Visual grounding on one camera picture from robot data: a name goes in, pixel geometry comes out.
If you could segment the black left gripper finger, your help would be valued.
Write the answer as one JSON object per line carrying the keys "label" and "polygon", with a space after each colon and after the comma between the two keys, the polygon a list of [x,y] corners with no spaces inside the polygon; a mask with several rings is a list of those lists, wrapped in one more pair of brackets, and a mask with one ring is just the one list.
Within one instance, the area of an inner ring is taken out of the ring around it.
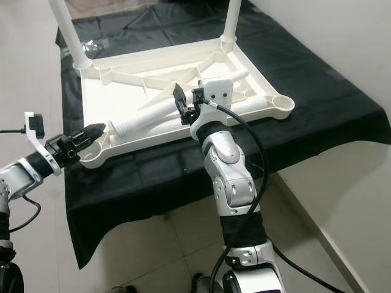
{"label": "black left gripper finger", "polygon": [[78,156],[78,153],[86,150],[94,143],[94,140],[67,140],[64,149],[67,156]]}
{"label": "black left gripper finger", "polygon": [[105,123],[94,123],[94,125],[87,125],[78,133],[76,133],[76,140],[78,142],[94,142],[105,133]]}

